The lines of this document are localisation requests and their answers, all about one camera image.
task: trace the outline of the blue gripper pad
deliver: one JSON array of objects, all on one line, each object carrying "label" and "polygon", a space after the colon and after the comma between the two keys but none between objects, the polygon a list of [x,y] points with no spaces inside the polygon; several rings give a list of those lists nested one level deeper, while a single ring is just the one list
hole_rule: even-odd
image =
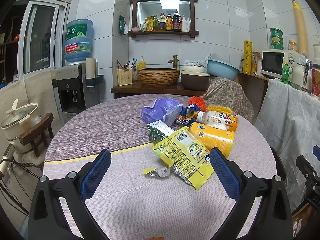
[{"label": "blue gripper pad", "polygon": [[233,198],[235,201],[238,201],[241,195],[240,183],[229,168],[226,161],[227,159],[222,155],[221,152],[218,152],[216,148],[213,148],[210,151],[211,166],[217,173],[224,190],[227,192],[229,198]]},{"label": "blue gripper pad", "polygon": [[320,148],[318,145],[314,146],[312,149],[313,155],[317,157],[317,159],[320,161]]},{"label": "blue gripper pad", "polygon": [[111,153],[108,150],[100,153],[99,156],[100,158],[94,160],[94,165],[81,181],[80,198],[83,202],[86,199],[92,198],[111,164]]}]

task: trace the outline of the sink basin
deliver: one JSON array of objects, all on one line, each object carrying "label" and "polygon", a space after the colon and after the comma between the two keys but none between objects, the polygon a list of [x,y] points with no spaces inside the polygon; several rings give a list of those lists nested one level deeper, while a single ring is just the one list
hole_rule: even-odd
[{"label": "sink basin", "polygon": [[180,70],[175,68],[144,68],[139,70],[139,81],[149,86],[171,86],[177,83]]}]

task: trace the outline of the round table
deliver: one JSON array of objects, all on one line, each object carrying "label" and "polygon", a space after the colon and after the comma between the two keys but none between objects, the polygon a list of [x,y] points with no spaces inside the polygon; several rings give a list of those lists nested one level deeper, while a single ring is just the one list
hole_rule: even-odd
[{"label": "round table", "polygon": [[[91,155],[106,148],[112,152],[111,166],[85,204],[110,239],[211,239],[235,204],[215,173],[198,191],[175,174],[164,179],[142,174],[146,168],[164,166],[151,150],[147,126],[140,116],[141,108],[158,97],[170,97],[185,106],[189,100],[185,96],[139,95],[83,111],[53,138],[46,153],[44,174],[49,179],[63,178],[70,171],[79,171],[95,158]],[[243,171],[271,179],[276,174],[276,164],[268,143],[251,123],[238,118],[228,159]],[[260,199],[256,198],[240,236],[248,232]],[[80,235],[65,199],[61,199],[61,205],[73,233]]]}]

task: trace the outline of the yellow soap bottle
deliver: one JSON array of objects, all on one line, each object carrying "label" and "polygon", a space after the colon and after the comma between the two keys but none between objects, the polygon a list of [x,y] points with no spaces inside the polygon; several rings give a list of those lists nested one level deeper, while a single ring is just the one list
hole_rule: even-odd
[{"label": "yellow soap bottle", "polygon": [[143,56],[141,56],[141,60],[140,60],[140,62],[137,64],[137,70],[140,70],[140,69],[146,68],[146,67],[147,67],[147,64],[146,64],[146,62],[144,61]]}]

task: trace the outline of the green soda bottle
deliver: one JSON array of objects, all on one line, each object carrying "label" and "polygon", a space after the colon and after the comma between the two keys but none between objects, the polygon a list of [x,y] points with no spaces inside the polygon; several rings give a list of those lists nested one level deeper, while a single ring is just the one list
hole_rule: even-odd
[{"label": "green soda bottle", "polygon": [[284,66],[282,68],[282,78],[281,78],[281,82],[283,84],[287,84],[288,83],[288,78],[289,78],[289,64],[287,62],[284,62]]}]

